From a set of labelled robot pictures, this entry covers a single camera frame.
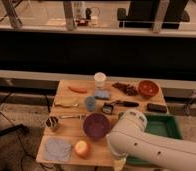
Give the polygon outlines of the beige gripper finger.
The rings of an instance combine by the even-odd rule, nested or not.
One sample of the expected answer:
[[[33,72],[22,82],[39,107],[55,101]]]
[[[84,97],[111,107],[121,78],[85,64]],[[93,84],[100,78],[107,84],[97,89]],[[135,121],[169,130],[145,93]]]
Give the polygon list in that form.
[[[122,171],[123,167],[125,166],[125,163],[126,163],[125,158],[115,159],[113,165],[114,171]]]

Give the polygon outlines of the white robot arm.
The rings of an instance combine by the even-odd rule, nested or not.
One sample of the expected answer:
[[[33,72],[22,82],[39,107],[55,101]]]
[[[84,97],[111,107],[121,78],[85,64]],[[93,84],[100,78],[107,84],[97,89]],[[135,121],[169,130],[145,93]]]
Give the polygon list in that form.
[[[125,111],[106,136],[112,155],[134,156],[170,171],[196,171],[196,142],[146,133],[147,123],[141,111]]]

